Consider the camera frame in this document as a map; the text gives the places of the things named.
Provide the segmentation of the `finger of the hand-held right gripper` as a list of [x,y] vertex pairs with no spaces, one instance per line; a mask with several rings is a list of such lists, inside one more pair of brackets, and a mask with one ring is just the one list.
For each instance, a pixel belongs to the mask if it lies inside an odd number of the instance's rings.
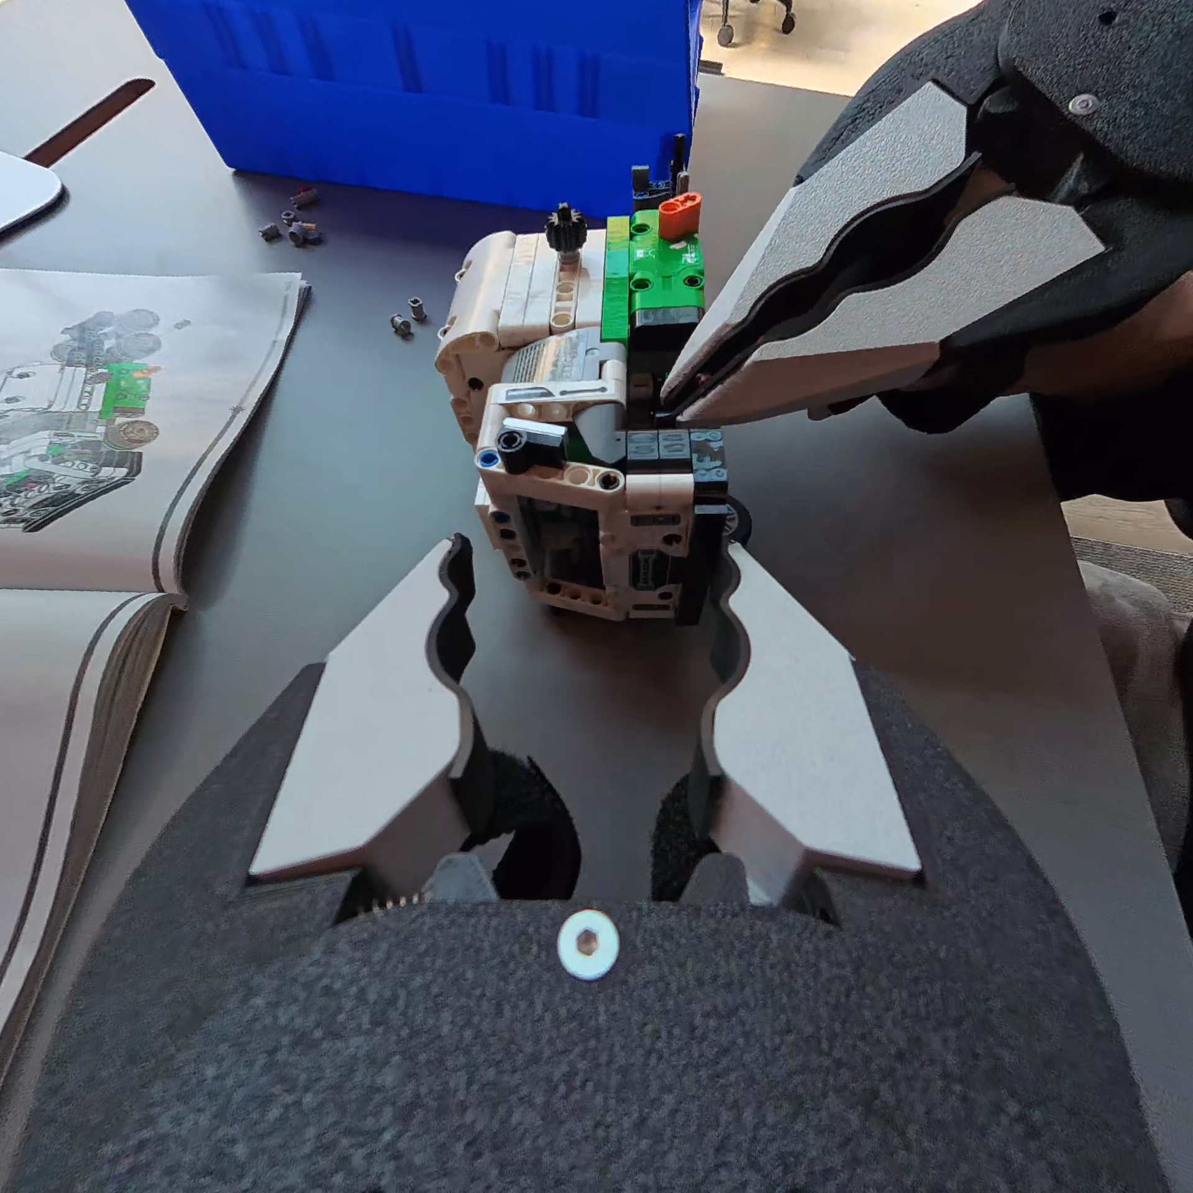
[[755,350],[679,424],[752,424],[902,389],[936,364],[948,337],[1101,253],[1078,212],[997,197],[963,218],[922,272],[849,294],[810,331]]
[[928,369],[930,346],[814,346],[846,294],[920,271],[976,156],[968,105],[934,82],[792,186],[681,351],[662,410],[817,410]]

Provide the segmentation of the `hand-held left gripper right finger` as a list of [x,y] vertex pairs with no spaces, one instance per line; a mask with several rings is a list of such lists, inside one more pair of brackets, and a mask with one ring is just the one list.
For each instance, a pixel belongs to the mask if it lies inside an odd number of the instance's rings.
[[917,879],[852,655],[741,545],[725,550],[710,612],[721,684],[690,777],[697,839],[740,857],[771,905],[814,868]]

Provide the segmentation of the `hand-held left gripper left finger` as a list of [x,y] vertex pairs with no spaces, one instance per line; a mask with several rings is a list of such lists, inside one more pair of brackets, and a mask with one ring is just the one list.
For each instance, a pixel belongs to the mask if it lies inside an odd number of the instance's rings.
[[487,829],[493,764],[460,690],[471,600],[471,545],[458,533],[327,657],[249,871],[255,882],[362,868],[409,900]]

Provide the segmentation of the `white green lego truck model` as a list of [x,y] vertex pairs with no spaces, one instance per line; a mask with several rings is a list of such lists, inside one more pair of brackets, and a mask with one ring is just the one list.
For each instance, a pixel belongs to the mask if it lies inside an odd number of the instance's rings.
[[721,429],[686,429],[662,386],[707,315],[701,195],[685,134],[667,175],[633,171],[633,212],[592,231],[480,240],[456,272],[437,371],[471,451],[474,509],[525,593],[603,622],[701,623],[750,516]]

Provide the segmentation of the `open lego instruction booklet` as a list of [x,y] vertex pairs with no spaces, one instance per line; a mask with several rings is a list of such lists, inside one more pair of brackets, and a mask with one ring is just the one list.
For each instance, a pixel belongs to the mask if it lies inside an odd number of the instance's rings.
[[3,271],[3,1076],[186,607],[192,523],[307,297]]

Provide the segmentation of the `person's right hand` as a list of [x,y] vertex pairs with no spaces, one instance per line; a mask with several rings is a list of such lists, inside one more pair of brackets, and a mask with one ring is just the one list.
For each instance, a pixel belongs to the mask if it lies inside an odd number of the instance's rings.
[[1002,396],[1104,399],[1151,389],[1192,367],[1192,272],[1124,322],[1033,350]]

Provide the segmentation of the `black office chair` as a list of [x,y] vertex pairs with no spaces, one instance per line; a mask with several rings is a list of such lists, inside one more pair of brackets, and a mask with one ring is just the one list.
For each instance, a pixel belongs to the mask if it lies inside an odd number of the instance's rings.
[[[717,14],[720,19],[720,27],[717,27],[717,45],[721,48],[729,48],[735,45],[735,25],[733,25],[733,12],[735,12],[735,4],[741,4],[741,3],[707,3],[707,4],[714,4],[714,12]],[[782,9],[782,19],[780,19],[780,36],[782,37],[789,37],[797,28],[797,12],[795,12],[795,3],[775,3],[780,4]]]

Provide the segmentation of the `blue plastic bin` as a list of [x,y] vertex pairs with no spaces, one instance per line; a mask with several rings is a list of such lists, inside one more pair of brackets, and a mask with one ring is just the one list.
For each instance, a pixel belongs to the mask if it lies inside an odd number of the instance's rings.
[[693,134],[701,3],[129,3],[230,170],[629,212]]

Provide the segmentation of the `white document stand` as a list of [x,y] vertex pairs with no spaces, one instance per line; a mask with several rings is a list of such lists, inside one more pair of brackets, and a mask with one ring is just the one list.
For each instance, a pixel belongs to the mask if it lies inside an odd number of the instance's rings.
[[36,223],[64,199],[59,175],[3,152],[3,238]]

